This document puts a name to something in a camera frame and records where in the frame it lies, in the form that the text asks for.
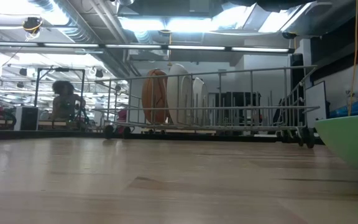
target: green bowl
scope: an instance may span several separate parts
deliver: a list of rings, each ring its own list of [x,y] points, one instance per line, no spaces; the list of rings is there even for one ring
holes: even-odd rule
[[[330,150],[358,168],[358,116],[317,121],[316,129]]]

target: wood grain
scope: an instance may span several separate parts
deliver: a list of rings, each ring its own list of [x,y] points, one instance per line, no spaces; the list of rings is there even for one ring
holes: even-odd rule
[[[0,141],[0,223],[358,223],[358,170],[323,146]]]

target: person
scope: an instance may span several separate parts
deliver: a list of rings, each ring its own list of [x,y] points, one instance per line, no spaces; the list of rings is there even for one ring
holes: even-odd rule
[[[76,101],[81,101],[81,97],[74,94],[74,86],[68,81],[56,81],[52,89],[55,94],[59,94],[53,99],[52,119],[69,119],[75,114]],[[85,107],[85,104],[82,99],[82,107]]]

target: curly hair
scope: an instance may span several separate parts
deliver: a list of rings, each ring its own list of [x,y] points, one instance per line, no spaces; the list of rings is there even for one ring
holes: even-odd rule
[[[55,81],[52,85],[52,89],[55,94],[61,95],[65,86],[67,87],[69,95],[74,94],[74,86],[69,81]]]

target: white plate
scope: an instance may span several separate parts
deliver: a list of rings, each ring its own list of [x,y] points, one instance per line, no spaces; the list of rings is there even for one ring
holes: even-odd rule
[[[205,83],[196,78],[193,82],[193,100],[194,107],[208,107],[208,90]],[[208,110],[195,110],[194,122],[198,125],[206,125],[208,120]]]
[[[172,65],[169,75],[188,74],[180,64]],[[188,110],[169,110],[175,125],[191,124],[191,79],[190,76],[168,77],[167,102],[169,108],[189,108]]]

